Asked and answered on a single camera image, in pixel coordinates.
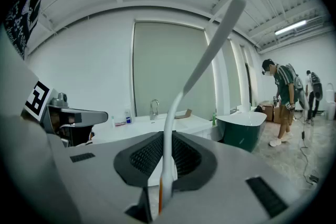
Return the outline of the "grey backpack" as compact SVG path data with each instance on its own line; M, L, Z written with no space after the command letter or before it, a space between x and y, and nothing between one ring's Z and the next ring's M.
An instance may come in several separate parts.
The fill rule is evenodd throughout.
M302 107L303 110L308 111L309 110L309 102L307 100L307 97L305 95L305 91L303 89L303 83L298 74L295 72L293 66L291 64L286 65L287 69L293 76L293 83L296 91L296 95L298 98L298 101Z

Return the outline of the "white lit column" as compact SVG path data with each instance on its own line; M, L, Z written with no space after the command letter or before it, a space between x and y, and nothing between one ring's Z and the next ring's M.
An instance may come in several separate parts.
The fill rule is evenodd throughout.
M216 30L217 30L217 24L210 23L205 26L205 36L208 45L210 45L216 33ZM212 67L213 67L213 77L215 85L216 115L221 116L224 114L224 100L223 100L223 87L221 79L221 67L219 64L218 53L219 51L212 60Z

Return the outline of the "ceiling light tube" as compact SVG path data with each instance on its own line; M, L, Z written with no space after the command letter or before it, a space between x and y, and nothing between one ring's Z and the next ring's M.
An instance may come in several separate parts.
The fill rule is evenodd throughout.
M291 31L291 30L296 29L298 27L304 26L306 23L307 23L306 20L302 20L302 21L299 21L297 23L291 24L291 25L289 25L287 27L284 27L282 29L279 29L279 30L275 31L275 35L276 36L281 35L283 33L286 33L288 31Z

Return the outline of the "person's black patterned shirt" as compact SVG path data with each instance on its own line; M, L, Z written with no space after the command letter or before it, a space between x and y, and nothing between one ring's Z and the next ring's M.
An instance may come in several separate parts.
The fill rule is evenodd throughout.
M4 18L7 36L24 59L27 43L37 24L41 0L11 0Z

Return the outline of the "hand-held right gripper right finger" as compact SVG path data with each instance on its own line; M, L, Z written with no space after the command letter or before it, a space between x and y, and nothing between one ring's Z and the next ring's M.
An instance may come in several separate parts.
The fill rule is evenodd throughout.
M243 149L175 133L178 179L168 224L288 223L300 208L294 185Z

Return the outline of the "white squeegee with orange end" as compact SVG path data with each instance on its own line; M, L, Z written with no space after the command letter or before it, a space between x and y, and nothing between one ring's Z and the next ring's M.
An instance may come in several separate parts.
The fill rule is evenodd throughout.
M207 49L202 55L200 61L192 72L191 76L188 78L183 89L178 93L174 99L164 125L163 134L163 166L160 177L160 190L159 190L159 213L162 212L163 208L167 205L172 197L172 128L174 123L175 114L177 112L177 107L183 98L188 94L194 84L198 81L204 71L208 68L209 64L212 62L214 57L217 55L218 51L222 47L225 40L228 38L229 34L232 32L234 26L236 25L238 19L240 18L244 8L246 6L247 0L232 0L229 4L228 10L224 15L216 33L214 34L211 42L209 43Z

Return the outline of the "brown cardboard piece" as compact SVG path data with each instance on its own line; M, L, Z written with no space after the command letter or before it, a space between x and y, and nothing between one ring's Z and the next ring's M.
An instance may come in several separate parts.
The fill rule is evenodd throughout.
M192 114L192 110L187 109L184 114L180 113L180 114L176 115L174 118L175 119L185 119L185 118L189 118L191 116L191 114Z

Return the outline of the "green and white bathtub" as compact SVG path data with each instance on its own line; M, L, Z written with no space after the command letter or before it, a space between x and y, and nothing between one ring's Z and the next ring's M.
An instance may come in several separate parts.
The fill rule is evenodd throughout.
M251 153L258 143L266 117L266 114L254 111L217 116L222 142Z

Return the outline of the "black backpack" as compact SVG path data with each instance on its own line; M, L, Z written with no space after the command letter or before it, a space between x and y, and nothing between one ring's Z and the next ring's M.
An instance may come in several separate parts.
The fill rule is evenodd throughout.
M323 97L323 90L320 78L314 73L311 73L311 84L316 100L321 101Z

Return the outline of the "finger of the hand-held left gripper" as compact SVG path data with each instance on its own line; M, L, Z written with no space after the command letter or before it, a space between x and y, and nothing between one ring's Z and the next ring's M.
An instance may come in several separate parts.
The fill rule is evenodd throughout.
M74 124L100 124L108 120L108 113L104 111L80 109L61 109L60 111L69 114L70 122Z

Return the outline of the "chrome faucet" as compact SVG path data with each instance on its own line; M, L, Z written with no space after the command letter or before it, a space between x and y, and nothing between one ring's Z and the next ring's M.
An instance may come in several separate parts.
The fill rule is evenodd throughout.
M157 99L153 99L151 102L150 102L150 120L155 120L158 116L158 107L159 107L160 103Z

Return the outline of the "dark brown cardboard box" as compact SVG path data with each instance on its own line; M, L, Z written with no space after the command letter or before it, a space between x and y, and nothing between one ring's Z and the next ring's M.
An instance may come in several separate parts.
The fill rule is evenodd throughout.
M272 122L274 118L274 105L273 104L262 104L263 113L266 114L266 121Z

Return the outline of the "white sink table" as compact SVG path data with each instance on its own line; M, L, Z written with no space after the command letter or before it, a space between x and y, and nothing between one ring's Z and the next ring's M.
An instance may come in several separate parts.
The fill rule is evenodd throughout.
M166 114L160 114L155 120L150 120L148 116L135 117L131 124L112 127L106 126L99 128L97 125L93 127L94 144L108 143L128 139L151 132L159 132L164 130ZM195 115L187 118L175 119L173 130L186 134L195 135L212 141L220 141L222 135L217 126L212 125L212 121L205 120Z

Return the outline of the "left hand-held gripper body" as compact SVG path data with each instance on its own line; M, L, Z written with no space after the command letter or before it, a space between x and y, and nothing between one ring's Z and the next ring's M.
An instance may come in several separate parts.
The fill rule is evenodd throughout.
M57 94L28 68L0 25L0 115L19 116L25 111L41 123L46 105Z

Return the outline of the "grey window blind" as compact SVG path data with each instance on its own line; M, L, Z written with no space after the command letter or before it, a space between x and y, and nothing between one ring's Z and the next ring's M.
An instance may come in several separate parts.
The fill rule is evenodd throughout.
M158 22L136 22L133 88L137 116L166 114L208 46L205 31Z

